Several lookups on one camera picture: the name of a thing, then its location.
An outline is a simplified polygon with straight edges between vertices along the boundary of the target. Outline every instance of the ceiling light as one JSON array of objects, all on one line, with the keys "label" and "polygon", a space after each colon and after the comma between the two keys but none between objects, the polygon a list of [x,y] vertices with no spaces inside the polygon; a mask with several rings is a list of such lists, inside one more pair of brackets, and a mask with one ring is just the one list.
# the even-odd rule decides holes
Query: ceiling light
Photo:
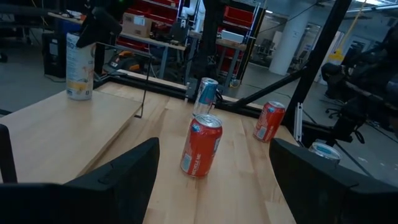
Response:
[{"label": "ceiling light", "polygon": [[[357,2],[365,2],[365,0],[355,0]],[[382,2],[382,1],[378,1],[378,0],[367,0],[366,1],[367,4],[372,4],[374,6],[382,6],[385,5],[386,3]]]}]

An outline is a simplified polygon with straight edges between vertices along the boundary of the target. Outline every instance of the can lid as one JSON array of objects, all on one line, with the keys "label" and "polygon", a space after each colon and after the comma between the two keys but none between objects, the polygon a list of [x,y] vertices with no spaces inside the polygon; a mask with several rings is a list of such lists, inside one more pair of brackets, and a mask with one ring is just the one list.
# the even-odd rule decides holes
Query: can lid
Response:
[{"label": "can lid", "polygon": [[320,156],[334,160],[341,159],[341,154],[335,148],[330,147],[326,144],[314,142],[312,143],[312,149],[315,150],[316,153]]},{"label": "can lid", "polygon": [[195,119],[202,125],[209,128],[219,128],[223,125],[220,119],[211,114],[198,114]]},{"label": "can lid", "polygon": [[276,108],[285,108],[285,105],[283,105],[282,103],[276,102],[276,101],[270,101],[268,103]]},{"label": "can lid", "polygon": [[212,85],[218,85],[218,81],[216,81],[216,80],[214,80],[212,78],[205,77],[205,78],[202,78],[201,81],[205,82],[205,83],[212,84]]}]

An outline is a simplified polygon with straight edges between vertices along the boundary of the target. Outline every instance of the black metal frame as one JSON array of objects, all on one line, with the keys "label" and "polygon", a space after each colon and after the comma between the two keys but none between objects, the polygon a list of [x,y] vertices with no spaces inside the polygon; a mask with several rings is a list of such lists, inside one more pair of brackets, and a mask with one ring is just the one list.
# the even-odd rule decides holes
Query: black metal frame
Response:
[{"label": "black metal frame", "polygon": [[[310,58],[306,67],[301,71],[293,73],[282,80],[271,84],[267,88],[258,91],[257,93],[242,98],[237,102],[228,102],[224,100],[220,100],[216,102],[216,108],[221,110],[230,111],[233,113],[250,116],[253,118],[258,118],[261,110],[258,108],[253,108],[247,106],[248,103],[253,102],[272,91],[300,78],[296,91],[290,101],[290,104],[287,108],[286,115],[283,121],[283,125],[286,126],[290,132],[293,131],[294,128],[294,113],[295,107],[297,103],[303,103],[305,97],[307,96],[309,89],[312,85],[314,78],[317,75],[317,72],[322,64],[322,61],[327,53],[327,50],[330,44],[333,41],[333,38],[345,16],[347,9],[351,0],[337,0],[331,9],[331,12],[326,20],[324,28],[320,34],[320,38],[313,50],[313,57]],[[160,93],[163,95],[172,96],[175,98],[185,99],[186,89],[177,88],[170,85],[165,85],[162,83],[157,83],[149,80],[149,74],[147,74],[147,79],[143,80],[141,78],[130,77],[124,75],[122,73],[110,74],[100,82],[95,83],[95,88],[105,84],[106,82],[115,82],[122,85],[132,86],[135,88],[140,88],[145,91],[153,91],[155,93]],[[322,126],[319,124],[313,124],[308,121],[303,121],[303,132],[307,133],[306,136],[310,136],[308,140],[325,139],[327,141],[335,141],[335,139],[339,139],[342,141],[352,141],[351,136],[339,136],[338,134],[333,132],[333,127]]]}]

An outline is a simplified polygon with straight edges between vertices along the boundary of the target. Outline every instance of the aluminum can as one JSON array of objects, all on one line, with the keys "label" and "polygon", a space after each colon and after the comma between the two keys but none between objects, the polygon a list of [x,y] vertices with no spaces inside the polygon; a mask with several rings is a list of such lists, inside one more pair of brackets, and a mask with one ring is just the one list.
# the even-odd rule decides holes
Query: aluminum can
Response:
[{"label": "aluminum can", "polygon": [[95,43],[76,47],[78,34],[67,34],[67,95],[73,100],[89,100],[93,95]]},{"label": "aluminum can", "polygon": [[209,113],[213,105],[218,82],[211,78],[202,78],[198,90],[197,100],[193,106],[193,117],[197,114]]},{"label": "aluminum can", "polygon": [[277,132],[286,109],[282,103],[270,101],[264,105],[253,135],[258,140],[269,142]]},{"label": "aluminum can", "polygon": [[311,147],[308,150],[320,157],[329,159],[336,164],[339,164],[342,158],[341,154],[335,148],[320,142],[312,143]]},{"label": "aluminum can", "polygon": [[198,114],[191,121],[181,158],[181,169],[192,177],[209,173],[223,135],[222,122],[211,114]]}]

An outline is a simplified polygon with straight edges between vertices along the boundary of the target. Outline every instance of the desk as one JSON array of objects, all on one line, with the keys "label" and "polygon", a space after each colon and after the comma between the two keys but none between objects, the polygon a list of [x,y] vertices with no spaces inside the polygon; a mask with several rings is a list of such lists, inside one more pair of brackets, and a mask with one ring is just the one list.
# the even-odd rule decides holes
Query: desk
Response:
[{"label": "desk", "polygon": [[55,14],[55,13],[52,13],[52,12],[49,12],[48,15],[51,16],[51,17],[54,17],[54,18],[57,18],[57,19],[63,19],[65,21],[69,21],[69,22],[72,22],[72,23],[76,23],[76,24],[80,24],[80,25],[83,24],[83,21],[81,21],[79,19],[68,18],[68,17],[61,16],[61,15],[58,15],[58,14]]},{"label": "desk", "polygon": [[154,40],[151,38],[145,38],[145,37],[139,37],[136,35],[132,35],[132,34],[126,34],[126,33],[120,33],[121,37],[125,37],[131,40],[136,40],[139,42],[143,42],[143,43],[147,43],[150,45],[155,45],[155,46],[159,46],[159,47],[164,47],[163,50],[163,55],[162,55],[162,63],[160,64],[160,73],[159,73],[159,78],[163,79],[164,77],[164,72],[166,69],[166,63],[167,63],[167,54],[169,52],[169,48],[171,49],[176,49],[176,50],[181,50],[181,51],[185,51],[186,47],[184,46],[180,46],[180,45],[172,45],[166,42],[161,42],[158,40]]},{"label": "desk", "polygon": [[[98,91],[132,100],[143,94],[116,83],[106,83]],[[145,224],[295,223],[272,171],[269,145],[252,136],[253,118],[213,110],[223,121],[224,134],[210,173],[193,179],[180,170],[192,109],[183,100],[147,92],[142,119],[131,121],[95,167],[159,137],[159,168]],[[276,137],[295,143],[283,126]]]},{"label": "desk", "polygon": [[[76,23],[76,24],[82,24],[83,23],[83,21],[81,21],[81,20],[74,19],[74,18],[63,17],[61,15],[54,14],[52,12],[49,12],[48,15],[52,16],[52,17],[55,17],[55,18],[58,18],[58,19],[63,19],[63,20],[69,21],[69,22],[73,22],[73,23]],[[159,78],[161,78],[161,79],[163,79],[163,77],[164,77],[164,72],[165,72],[166,63],[167,63],[167,54],[169,52],[169,48],[176,49],[176,50],[181,50],[181,51],[185,51],[185,49],[186,49],[186,47],[184,47],[184,46],[172,45],[172,44],[169,44],[169,43],[166,43],[166,42],[161,42],[161,41],[154,40],[154,39],[151,39],[151,38],[139,37],[139,36],[136,36],[136,35],[126,34],[126,33],[123,33],[123,32],[120,33],[119,36],[125,37],[127,39],[136,40],[136,41],[139,41],[139,42],[143,42],[143,43],[159,46],[159,47],[164,47],[164,51],[163,51],[163,55],[162,55],[162,62],[160,64],[160,73],[159,73]]]},{"label": "desk", "polygon": [[63,91],[0,118],[18,182],[63,184],[84,174],[140,108],[139,101],[97,91],[92,100],[74,101]]},{"label": "desk", "polygon": [[[201,34],[197,33],[197,32],[194,32],[194,31],[190,31],[189,32],[189,36],[192,38],[191,51],[190,51],[189,57],[188,57],[188,59],[190,60],[193,57],[193,54],[195,53],[195,49],[197,47],[198,40],[201,39]],[[216,44],[221,45],[221,46],[224,47],[223,52],[221,54],[220,61],[218,62],[217,75],[220,74],[221,65],[222,65],[223,60],[225,58],[226,48],[229,47],[229,48],[235,49],[234,56],[232,58],[231,65],[229,66],[229,70],[228,70],[228,73],[227,73],[227,76],[226,76],[226,80],[225,80],[225,83],[224,83],[224,89],[227,89],[229,87],[229,83],[231,82],[232,75],[233,75],[233,72],[234,72],[234,68],[235,68],[236,62],[238,61],[239,53],[240,53],[240,51],[245,51],[247,46],[246,46],[246,44],[238,44],[238,43],[235,43],[235,42],[232,42],[232,41],[228,41],[228,40],[223,40],[223,39],[217,39],[216,40]],[[190,60],[188,62],[188,65],[187,65],[187,71],[185,71],[184,83],[187,83],[187,80],[189,79],[191,66],[192,66],[192,61]]]}]

